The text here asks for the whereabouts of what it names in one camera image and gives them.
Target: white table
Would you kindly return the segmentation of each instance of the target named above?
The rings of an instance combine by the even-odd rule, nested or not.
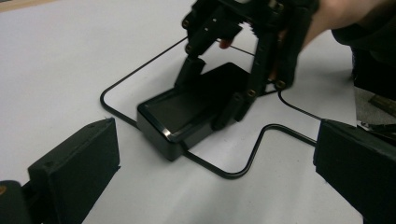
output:
[[[101,92],[181,39],[180,21],[192,3],[59,0],[0,13],[0,179],[25,183],[30,164],[82,126],[111,117],[100,106]],[[244,32],[235,45],[252,50],[253,40]],[[349,58],[331,34],[321,36],[302,53],[285,98],[354,124]],[[246,120],[212,138],[246,129],[248,117],[262,126],[277,122],[312,138],[318,134],[316,120],[276,96],[254,107]],[[314,149],[283,133],[265,135],[249,173],[230,181],[184,157],[165,160],[138,130],[116,121],[121,169],[84,223],[361,223],[315,173]],[[245,154],[231,150],[191,151],[233,171]]]

